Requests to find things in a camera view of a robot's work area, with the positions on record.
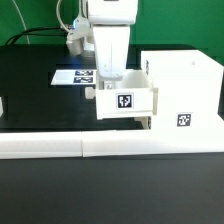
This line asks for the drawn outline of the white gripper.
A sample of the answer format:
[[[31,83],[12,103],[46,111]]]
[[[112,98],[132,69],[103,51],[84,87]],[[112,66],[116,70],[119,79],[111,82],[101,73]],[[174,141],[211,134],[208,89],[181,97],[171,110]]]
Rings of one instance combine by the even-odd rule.
[[[76,27],[68,31],[66,45],[73,55],[94,44],[97,78],[121,81],[126,72],[130,26],[136,22],[138,0],[81,0]]]

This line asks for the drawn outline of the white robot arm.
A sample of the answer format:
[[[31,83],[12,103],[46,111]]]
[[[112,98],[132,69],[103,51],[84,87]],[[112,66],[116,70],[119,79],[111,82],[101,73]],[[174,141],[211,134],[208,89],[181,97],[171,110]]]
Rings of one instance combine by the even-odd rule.
[[[67,35],[68,49],[74,55],[94,52],[98,79],[121,81],[138,0],[81,0],[81,3],[75,27]]]

